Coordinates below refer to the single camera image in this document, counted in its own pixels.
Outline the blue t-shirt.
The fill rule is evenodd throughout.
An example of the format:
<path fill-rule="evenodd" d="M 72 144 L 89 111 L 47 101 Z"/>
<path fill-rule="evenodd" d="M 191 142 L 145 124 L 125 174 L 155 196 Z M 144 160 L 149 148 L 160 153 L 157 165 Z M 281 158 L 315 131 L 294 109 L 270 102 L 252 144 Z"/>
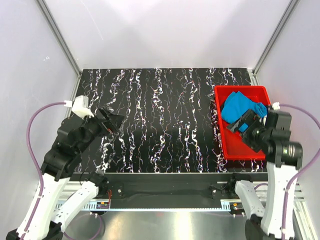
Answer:
<path fill-rule="evenodd" d="M 240 91 L 233 91 L 223 104 L 221 118 L 228 124 L 233 124 L 248 110 L 253 110 L 260 118 L 268 114 L 267 107 L 261 102 L 253 102 Z"/>

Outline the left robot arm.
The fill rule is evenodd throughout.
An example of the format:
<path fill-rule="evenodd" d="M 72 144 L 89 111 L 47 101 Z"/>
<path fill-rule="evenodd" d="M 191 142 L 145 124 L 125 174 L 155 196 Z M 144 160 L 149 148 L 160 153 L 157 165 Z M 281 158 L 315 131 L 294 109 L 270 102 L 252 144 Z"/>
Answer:
<path fill-rule="evenodd" d="M 61 122 L 57 137 L 38 168 L 39 184 L 29 210 L 20 226 L 8 232 L 7 240 L 61 240 L 85 204 L 108 194 L 108 179 L 93 172 L 61 207 L 56 207 L 82 161 L 82 153 L 96 138 L 118 132 L 124 120 L 125 116 L 101 107 L 97 115 L 87 110 Z"/>

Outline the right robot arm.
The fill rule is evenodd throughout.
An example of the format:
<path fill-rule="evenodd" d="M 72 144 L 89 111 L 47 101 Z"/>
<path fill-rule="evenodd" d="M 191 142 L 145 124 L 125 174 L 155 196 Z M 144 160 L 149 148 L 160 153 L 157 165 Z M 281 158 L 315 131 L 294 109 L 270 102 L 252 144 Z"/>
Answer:
<path fill-rule="evenodd" d="M 241 200 L 247 220 L 248 240 L 293 240 L 293 213 L 296 176 L 302 168 L 303 147 L 290 140 L 292 116 L 288 112 L 270 109 L 263 121 L 252 109 L 227 126 L 241 133 L 242 141 L 255 152 L 265 155 L 267 168 L 266 203 L 262 204 L 253 182 L 244 178 L 227 185 L 228 195 Z"/>

